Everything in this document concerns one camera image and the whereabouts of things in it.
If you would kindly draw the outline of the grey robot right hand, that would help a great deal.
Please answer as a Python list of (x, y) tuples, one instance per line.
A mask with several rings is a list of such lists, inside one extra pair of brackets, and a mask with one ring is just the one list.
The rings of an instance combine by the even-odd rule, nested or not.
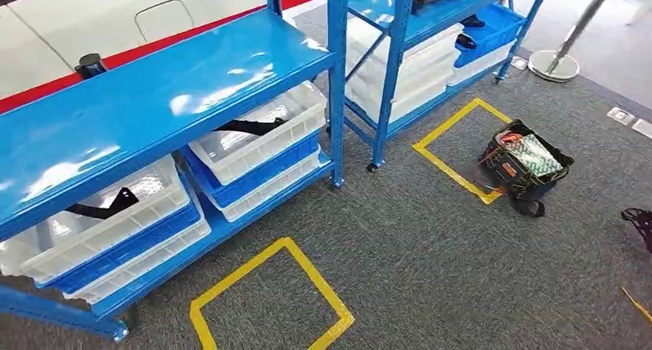
[(626, 208), (620, 212), (624, 221), (631, 222), (642, 236), (646, 250), (651, 252), (651, 211), (641, 208)]

